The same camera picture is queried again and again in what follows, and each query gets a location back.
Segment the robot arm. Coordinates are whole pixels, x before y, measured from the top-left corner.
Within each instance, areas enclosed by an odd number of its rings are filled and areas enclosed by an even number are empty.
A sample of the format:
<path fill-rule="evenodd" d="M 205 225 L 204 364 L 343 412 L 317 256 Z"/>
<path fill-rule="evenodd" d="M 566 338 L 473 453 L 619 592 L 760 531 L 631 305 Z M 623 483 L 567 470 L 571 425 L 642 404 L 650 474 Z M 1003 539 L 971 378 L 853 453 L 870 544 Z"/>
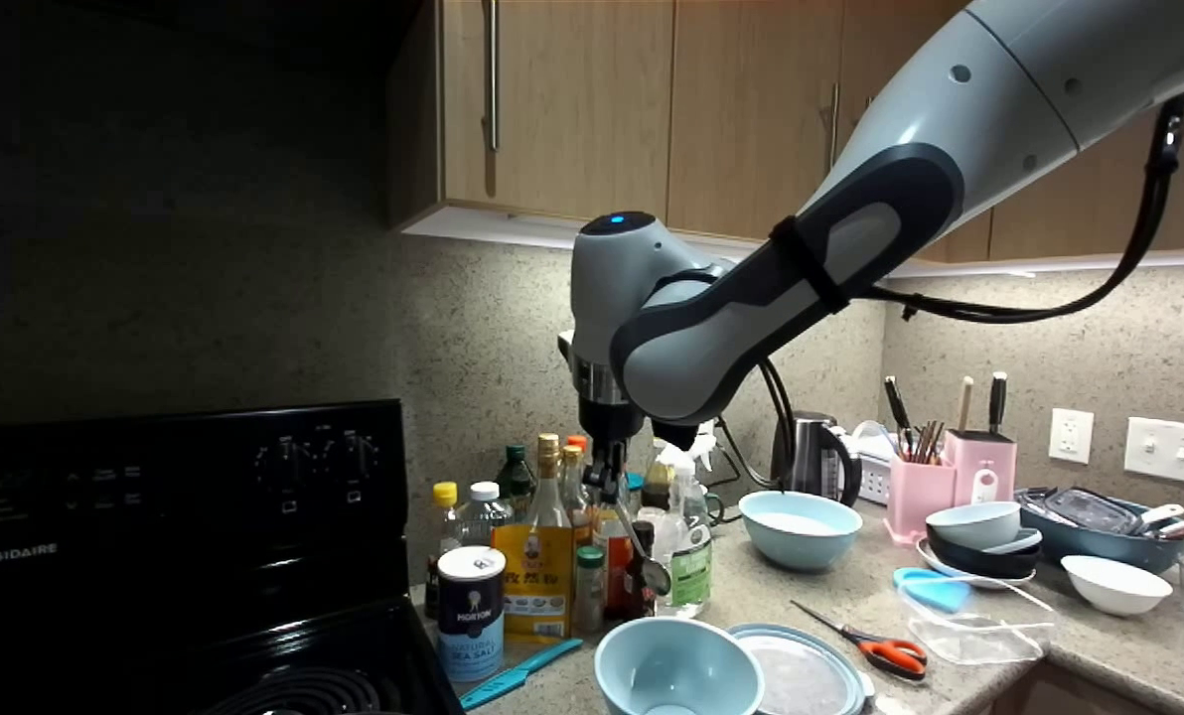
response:
<path fill-rule="evenodd" d="M 1136 115 L 1152 142 L 1127 252 L 1144 256 L 1181 166 L 1184 0 L 971 0 L 746 258 L 714 262 L 646 209 L 585 223 L 566 363 L 592 481 L 619 481 L 634 432 L 690 444 L 778 346 Z"/>

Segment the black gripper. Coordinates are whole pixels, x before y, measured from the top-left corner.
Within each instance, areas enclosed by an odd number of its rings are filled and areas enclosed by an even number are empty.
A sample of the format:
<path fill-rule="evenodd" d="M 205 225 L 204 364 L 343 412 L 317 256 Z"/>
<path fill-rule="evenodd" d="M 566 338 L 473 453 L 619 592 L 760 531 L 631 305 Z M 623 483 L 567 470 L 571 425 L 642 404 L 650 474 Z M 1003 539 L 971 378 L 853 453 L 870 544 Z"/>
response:
<path fill-rule="evenodd" d="M 642 430 L 642 417 L 631 404 L 580 403 L 580 430 L 592 437 L 587 497 L 613 506 L 619 497 L 629 442 Z"/>

